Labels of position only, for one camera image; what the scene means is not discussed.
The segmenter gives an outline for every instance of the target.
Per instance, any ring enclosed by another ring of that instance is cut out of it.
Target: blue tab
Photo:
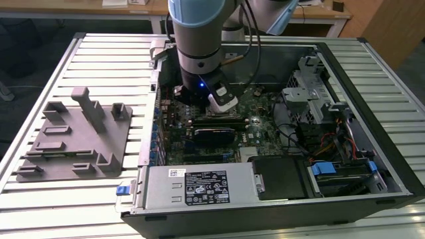
[[[320,174],[318,164],[315,164],[315,165],[312,166],[312,170],[314,170],[314,175],[315,175],[315,176]]]
[[[118,196],[131,195],[131,186],[118,186]]]
[[[374,161],[370,161],[370,167],[371,167],[371,170],[372,170],[374,173],[379,171],[379,167],[378,167],[378,165],[375,164]]]
[[[314,166],[312,166],[312,169],[314,169],[314,174],[315,175],[319,175],[319,174],[332,174],[332,173],[336,173],[338,171],[335,170],[335,167],[334,167],[334,163],[332,162],[320,162],[320,163],[316,163]]]

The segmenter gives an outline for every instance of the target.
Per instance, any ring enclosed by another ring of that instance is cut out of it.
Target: slotted metal surface
[[[87,34],[74,40],[54,73],[46,93],[49,101],[63,101],[78,106],[70,94],[74,86],[89,86],[94,100],[102,105],[123,102],[134,107],[122,176],[115,179],[66,182],[18,183],[14,171],[23,164],[21,156],[43,125],[43,115],[37,108],[34,120],[27,120],[9,152],[2,167],[11,162],[0,181],[0,234],[3,239],[31,238],[112,238],[136,239],[138,232],[120,220],[116,212],[116,186],[138,175],[138,153],[144,133],[148,109],[151,41],[160,39],[142,34]],[[390,133],[416,174],[425,183],[425,114],[418,99],[407,90],[379,56],[367,50],[368,45],[356,39],[263,37],[264,41],[327,42],[370,107]],[[340,89],[331,80],[339,98]],[[124,197],[130,204],[132,197]],[[278,231],[250,232],[196,238],[424,238],[425,202],[402,209],[376,213],[354,224],[318,226]]]

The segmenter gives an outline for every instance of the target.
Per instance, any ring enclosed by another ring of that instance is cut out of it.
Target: screw
[[[259,192],[259,193],[263,193],[263,188],[262,188],[262,186],[258,186],[258,192]]]

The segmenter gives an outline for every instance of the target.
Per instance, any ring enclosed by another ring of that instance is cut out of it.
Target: power supply label
[[[188,206],[231,202],[226,171],[186,173]]]

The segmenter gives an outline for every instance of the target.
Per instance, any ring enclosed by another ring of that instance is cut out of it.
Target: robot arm
[[[299,0],[248,1],[259,29],[279,35]],[[246,4],[243,0],[170,0],[183,84],[200,98],[208,96],[218,112],[226,112],[238,104],[236,95],[220,70],[224,59],[220,46],[224,23],[226,26],[236,27],[247,24],[247,17],[239,10],[242,4]]]

